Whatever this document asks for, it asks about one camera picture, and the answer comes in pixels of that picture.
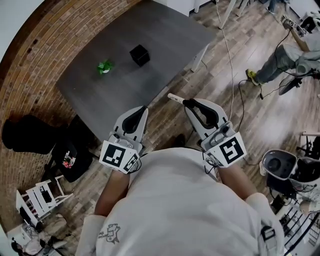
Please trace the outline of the person's left forearm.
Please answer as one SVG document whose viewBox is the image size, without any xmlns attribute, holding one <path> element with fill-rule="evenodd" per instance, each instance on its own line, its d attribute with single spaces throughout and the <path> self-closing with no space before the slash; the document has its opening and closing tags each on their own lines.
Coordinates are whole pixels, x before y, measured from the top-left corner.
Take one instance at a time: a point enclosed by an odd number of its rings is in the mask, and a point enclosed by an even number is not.
<svg viewBox="0 0 320 256">
<path fill-rule="evenodd" d="M 113 170 L 94 209 L 94 215 L 107 217 L 118 201 L 125 198 L 130 175 Z"/>
</svg>

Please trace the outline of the person's right forearm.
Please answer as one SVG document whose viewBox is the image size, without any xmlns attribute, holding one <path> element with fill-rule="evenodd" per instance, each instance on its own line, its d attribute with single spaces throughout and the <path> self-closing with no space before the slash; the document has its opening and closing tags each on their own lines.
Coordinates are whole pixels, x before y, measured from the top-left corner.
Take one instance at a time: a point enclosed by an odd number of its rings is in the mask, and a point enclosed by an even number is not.
<svg viewBox="0 0 320 256">
<path fill-rule="evenodd" d="M 236 163 L 228 167 L 218 167 L 217 171 L 222 183 L 233 190 L 242 200 L 246 200 L 258 192 L 243 169 Z"/>
</svg>

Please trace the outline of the white stick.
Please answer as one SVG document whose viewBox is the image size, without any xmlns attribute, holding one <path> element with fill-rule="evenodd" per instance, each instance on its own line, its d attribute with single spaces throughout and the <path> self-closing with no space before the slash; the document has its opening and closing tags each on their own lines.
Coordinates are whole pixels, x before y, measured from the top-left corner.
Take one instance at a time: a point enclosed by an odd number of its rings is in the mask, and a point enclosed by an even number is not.
<svg viewBox="0 0 320 256">
<path fill-rule="evenodd" d="M 169 99 L 171 99 L 171 100 L 179 103 L 179 104 L 182 104 L 182 105 L 184 105 L 184 104 L 185 104 L 184 102 L 186 101 L 184 98 L 182 98 L 182 97 L 180 97 L 180 96 L 177 96 L 177 95 L 175 95 L 175 94 L 172 94 L 172 93 L 169 93 L 169 94 L 167 95 L 167 97 L 168 97 Z"/>
</svg>

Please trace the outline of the small green potted plant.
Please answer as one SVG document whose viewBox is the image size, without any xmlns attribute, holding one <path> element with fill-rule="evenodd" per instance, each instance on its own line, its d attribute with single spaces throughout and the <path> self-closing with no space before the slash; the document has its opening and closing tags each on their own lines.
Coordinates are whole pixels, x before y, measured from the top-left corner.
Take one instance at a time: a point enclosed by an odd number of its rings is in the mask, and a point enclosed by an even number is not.
<svg viewBox="0 0 320 256">
<path fill-rule="evenodd" d="M 114 64 L 110 60 L 102 61 L 97 66 L 97 70 L 100 75 L 107 74 L 113 68 Z"/>
</svg>

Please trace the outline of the white small rack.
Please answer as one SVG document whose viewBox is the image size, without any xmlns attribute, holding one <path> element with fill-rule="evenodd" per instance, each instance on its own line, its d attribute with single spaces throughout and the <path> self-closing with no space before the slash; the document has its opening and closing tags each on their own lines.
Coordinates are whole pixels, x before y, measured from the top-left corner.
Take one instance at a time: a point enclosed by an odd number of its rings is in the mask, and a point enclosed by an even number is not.
<svg viewBox="0 0 320 256">
<path fill-rule="evenodd" d="M 36 183 L 23 193 L 16 191 L 15 207 L 27 225 L 36 227 L 55 208 L 73 196 L 64 192 L 60 184 L 63 177 L 60 175 L 53 180 Z"/>
</svg>

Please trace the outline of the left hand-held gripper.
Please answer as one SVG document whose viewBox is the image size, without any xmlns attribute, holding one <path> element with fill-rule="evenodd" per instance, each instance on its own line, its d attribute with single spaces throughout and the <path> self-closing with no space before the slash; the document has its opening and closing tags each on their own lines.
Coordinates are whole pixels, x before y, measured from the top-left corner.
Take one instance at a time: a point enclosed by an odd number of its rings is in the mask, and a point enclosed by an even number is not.
<svg viewBox="0 0 320 256">
<path fill-rule="evenodd" d="M 148 108 L 143 105 L 118 117 L 113 128 L 115 132 L 111 132 L 108 140 L 103 141 L 99 157 L 102 165 L 125 175 L 135 173 L 141 168 L 140 153 L 144 148 L 142 139 L 148 113 Z"/>
</svg>

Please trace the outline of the grey round bin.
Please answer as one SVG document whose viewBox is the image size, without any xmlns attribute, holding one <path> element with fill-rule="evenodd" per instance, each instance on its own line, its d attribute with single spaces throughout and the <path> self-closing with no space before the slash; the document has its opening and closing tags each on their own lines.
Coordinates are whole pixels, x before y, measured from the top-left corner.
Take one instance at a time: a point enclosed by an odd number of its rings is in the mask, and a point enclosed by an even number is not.
<svg viewBox="0 0 320 256">
<path fill-rule="evenodd" d="M 298 158 L 285 150 L 271 149 L 267 151 L 260 163 L 259 172 L 262 176 L 271 175 L 272 177 L 286 181 L 295 174 Z"/>
</svg>

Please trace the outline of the person's white t-shirt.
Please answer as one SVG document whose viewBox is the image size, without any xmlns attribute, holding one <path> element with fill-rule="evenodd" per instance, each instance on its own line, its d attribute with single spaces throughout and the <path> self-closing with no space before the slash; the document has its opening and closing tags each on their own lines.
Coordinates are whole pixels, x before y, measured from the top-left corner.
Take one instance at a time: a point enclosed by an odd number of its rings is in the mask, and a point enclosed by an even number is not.
<svg viewBox="0 0 320 256">
<path fill-rule="evenodd" d="M 84 219 L 75 256 L 282 256 L 284 231 L 265 195 L 242 200 L 205 172 L 203 153 L 153 151 L 107 217 Z M 261 229 L 275 237 L 263 241 Z"/>
</svg>

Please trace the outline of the white table leg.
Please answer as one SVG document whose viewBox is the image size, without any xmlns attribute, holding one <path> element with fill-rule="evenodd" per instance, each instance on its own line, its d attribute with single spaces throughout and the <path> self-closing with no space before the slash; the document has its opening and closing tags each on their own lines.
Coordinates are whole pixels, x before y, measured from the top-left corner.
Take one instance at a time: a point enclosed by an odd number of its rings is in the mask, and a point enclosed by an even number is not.
<svg viewBox="0 0 320 256">
<path fill-rule="evenodd" d="M 193 60 L 193 64 L 191 67 L 191 71 L 195 73 L 200 65 L 200 63 L 203 63 L 203 65 L 208 69 L 208 66 L 203 62 L 203 57 L 208 49 L 209 44 L 207 44 L 195 57 Z"/>
</svg>

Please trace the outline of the person's black shoe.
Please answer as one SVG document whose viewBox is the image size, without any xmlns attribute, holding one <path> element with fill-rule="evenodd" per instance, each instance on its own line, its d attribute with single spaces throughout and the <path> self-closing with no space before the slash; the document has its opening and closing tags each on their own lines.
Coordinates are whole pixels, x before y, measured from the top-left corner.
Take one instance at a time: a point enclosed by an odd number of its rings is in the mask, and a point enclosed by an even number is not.
<svg viewBox="0 0 320 256">
<path fill-rule="evenodd" d="M 175 148 L 184 148 L 186 146 L 186 137 L 184 134 L 179 134 L 173 142 L 173 147 Z"/>
</svg>

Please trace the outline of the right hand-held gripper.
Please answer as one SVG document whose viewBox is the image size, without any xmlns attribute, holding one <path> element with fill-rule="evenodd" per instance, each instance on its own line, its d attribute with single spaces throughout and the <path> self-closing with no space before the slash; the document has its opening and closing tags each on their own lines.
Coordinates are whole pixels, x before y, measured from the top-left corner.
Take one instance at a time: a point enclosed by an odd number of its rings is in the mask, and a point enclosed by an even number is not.
<svg viewBox="0 0 320 256">
<path fill-rule="evenodd" d="M 247 155 L 240 132 L 233 130 L 227 115 L 218 104 L 206 99 L 183 101 L 185 113 L 200 138 L 205 161 L 217 168 L 227 168 Z"/>
</svg>

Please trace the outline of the black cube holder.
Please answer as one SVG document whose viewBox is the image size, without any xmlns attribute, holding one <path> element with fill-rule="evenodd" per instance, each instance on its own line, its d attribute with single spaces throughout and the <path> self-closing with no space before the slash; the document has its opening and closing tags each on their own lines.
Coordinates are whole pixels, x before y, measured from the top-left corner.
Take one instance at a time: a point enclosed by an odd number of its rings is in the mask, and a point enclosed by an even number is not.
<svg viewBox="0 0 320 256">
<path fill-rule="evenodd" d="M 129 53 L 133 61 L 139 67 L 142 67 L 143 65 L 145 65 L 147 62 L 150 61 L 149 52 L 140 44 L 137 45 L 135 48 L 133 48 Z"/>
</svg>

